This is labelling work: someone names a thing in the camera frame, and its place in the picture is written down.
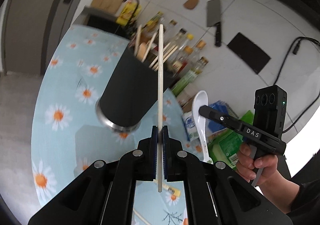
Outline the person's right forearm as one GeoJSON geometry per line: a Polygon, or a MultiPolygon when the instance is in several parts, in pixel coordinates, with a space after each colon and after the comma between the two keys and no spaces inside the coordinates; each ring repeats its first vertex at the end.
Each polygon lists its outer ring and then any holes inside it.
{"type": "Polygon", "coordinates": [[[259,187],[293,224],[319,224],[319,180],[296,184],[277,172],[259,187]]]}

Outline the person's right hand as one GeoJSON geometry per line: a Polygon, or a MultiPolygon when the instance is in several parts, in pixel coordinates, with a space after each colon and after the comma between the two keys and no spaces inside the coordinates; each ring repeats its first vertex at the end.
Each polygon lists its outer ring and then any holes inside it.
{"type": "Polygon", "coordinates": [[[251,148],[243,142],[237,153],[238,162],[236,164],[237,173],[247,182],[257,177],[255,169],[263,169],[257,185],[262,185],[266,181],[274,178],[277,173],[278,158],[276,155],[266,155],[253,160],[251,157],[251,148]]]}

